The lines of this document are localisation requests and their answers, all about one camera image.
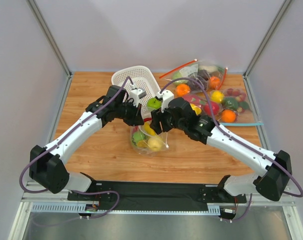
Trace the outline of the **yellow fake banana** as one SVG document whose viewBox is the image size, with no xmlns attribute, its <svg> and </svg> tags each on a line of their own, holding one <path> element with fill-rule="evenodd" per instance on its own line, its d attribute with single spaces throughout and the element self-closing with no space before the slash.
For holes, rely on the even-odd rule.
<svg viewBox="0 0 303 240">
<path fill-rule="evenodd" d="M 144 131 L 150 135 L 150 136 L 155 136 L 156 132 L 150 127 L 150 124 L 148 122 L 145 122 L 143 125 Z"/>
</svg>

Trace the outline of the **green fake apple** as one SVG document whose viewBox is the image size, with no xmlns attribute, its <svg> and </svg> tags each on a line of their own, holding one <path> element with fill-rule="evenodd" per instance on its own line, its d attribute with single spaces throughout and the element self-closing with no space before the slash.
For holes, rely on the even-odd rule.
<svg viewBox="0 0 303 240">
<path fill-rule="evenodd" d="M 156 110 L 159 109 L 161 106 L 162 102 L 160 100 L 157 100 L 155 97 L 152 97 L 147 101 L 147 107 L 149 109 Z"/>
</svg>

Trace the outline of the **clear dotted zip bag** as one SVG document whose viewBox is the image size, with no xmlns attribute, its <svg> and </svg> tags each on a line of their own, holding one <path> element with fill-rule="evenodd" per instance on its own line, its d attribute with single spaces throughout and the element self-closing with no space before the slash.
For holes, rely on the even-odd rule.
<svg viewBox="0 0 303 240">
<path fill-rule="evenodd" d="M 141 155 L 155 155 L 169 149 L 168 134 L 157 134 L 150 127 L 151 120 L 145 119 L 143 125 L 130 128 L 130 143 L 133 149 Z"/>
</svg>

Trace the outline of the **yellow fake pear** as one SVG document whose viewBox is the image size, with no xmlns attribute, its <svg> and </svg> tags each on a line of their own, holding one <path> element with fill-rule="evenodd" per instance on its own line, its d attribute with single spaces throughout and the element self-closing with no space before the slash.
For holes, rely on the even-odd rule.
<svg viewBox="0 0 303 240">
<path fill-rule="evenodd" d="M 164 142 L 161 137 L 159 136 L 153 136 L 150 137 L 147 141 L 147 145 L 149 149 L 153 152 L 159 152 L 164 147 Z"/>
</svg>

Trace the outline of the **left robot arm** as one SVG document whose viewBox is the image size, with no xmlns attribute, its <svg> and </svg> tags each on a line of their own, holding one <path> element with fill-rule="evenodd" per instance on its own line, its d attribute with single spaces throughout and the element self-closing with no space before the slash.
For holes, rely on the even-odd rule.
<svg viewBox="0 0 303 240">
<path fill-rule="evenodd" d="M 106 95 L 90 103 L 81 117 L 61 136 L 45 147 L 35 145 L 30 151 L 29 177 L 53 194 L 63 189 L 86 192 L 93 180 L 83 173 L 69 173 L 66 164 L 73 153 L 94 133 L 114 119 L 128 126 L 144 124 L 140 99 L 145 90 L 126 91 L 112 85 Z"/>
</svg>

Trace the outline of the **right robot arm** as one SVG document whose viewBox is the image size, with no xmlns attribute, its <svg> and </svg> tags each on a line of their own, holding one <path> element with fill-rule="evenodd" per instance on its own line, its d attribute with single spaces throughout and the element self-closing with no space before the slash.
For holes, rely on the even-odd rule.
<svg viewBox="0 0 303 240">
<path fill-rule="evenodd" d="M 292 174 L 287 152 L 275 153 L 244 140 L 211 117 L 196 114 L 182 97 L 171 100 L 167 108 L 153 110 L 150 127 L 158 134 L 179 129 L 191 140 L 220 149 L 250 167 L 253 174 L 226 175 L 219 182 L 230 196 L 258 193 L 277 202 L 285 192 Z"/>
</svg>

